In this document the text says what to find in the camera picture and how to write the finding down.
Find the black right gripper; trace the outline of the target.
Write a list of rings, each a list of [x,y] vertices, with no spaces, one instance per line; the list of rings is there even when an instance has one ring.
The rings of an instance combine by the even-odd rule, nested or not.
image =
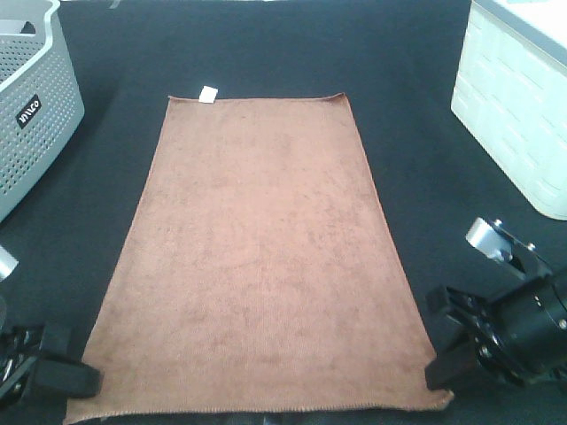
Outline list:
[[[525,385],[534,378],[525,363],[505,344],[486,297],[438,286],[427,294],[426,302],[430,313],[459,324],[461,329],[447,350],[425,368],[429,390],[471,388],[481,377],[479,363],[510,383]]]

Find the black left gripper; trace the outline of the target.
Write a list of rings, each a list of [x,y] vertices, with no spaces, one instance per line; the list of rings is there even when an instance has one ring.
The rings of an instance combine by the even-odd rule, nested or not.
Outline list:
[[[56,322],[16,326],[1,334],[2,410],[27,400],[31,391],[36,396],[64,398],[93,398],[99,393],[98,369],[76,361],[38,360],[39,347],[42,352],[66,356],[71,335],[68,326]]]

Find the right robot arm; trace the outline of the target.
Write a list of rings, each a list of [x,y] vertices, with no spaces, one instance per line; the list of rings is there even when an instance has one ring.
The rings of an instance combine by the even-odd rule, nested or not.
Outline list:
[[[441,286],[430,309],[456,322],[455,339],[425,368],[430,390],[487,381],[566,384],[566,272],[537,277],[488,299]]]

